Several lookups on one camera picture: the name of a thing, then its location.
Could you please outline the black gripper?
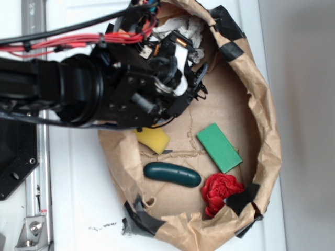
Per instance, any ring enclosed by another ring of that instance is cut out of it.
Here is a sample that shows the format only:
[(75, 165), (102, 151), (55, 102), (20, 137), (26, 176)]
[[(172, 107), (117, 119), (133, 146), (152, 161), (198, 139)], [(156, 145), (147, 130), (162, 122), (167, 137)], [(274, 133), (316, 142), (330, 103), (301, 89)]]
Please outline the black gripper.
[(180, 116), (191, 102), (206, 99), (202, 84), (204, 63), (193, 71), (193, 43), (178, 31), (140, 47), (151, 49), (147, 58), (132, 47), (113, 49), (114, 65), (107, 71), (103, 119), (114, 128), (152, 127)]

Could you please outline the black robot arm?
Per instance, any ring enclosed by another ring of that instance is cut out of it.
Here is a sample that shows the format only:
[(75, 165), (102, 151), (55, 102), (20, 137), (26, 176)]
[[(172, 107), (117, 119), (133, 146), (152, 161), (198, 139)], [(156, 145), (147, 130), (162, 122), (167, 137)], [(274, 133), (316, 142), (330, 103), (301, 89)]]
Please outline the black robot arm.
[(173, 31), (159, 41), (96, 46), (61, 62), (1, 59), (1, 117), (53, 126), (128, 130), (167, 124), (205, 92), (193, 44)]

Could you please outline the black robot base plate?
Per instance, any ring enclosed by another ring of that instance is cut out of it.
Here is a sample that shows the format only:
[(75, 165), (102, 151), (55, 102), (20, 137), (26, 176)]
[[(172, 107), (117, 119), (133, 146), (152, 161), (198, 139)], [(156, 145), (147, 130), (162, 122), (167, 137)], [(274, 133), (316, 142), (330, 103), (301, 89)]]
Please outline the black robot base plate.
[(1, 119), (1, 200), (8, 199), (38, 164), (37, 126)]

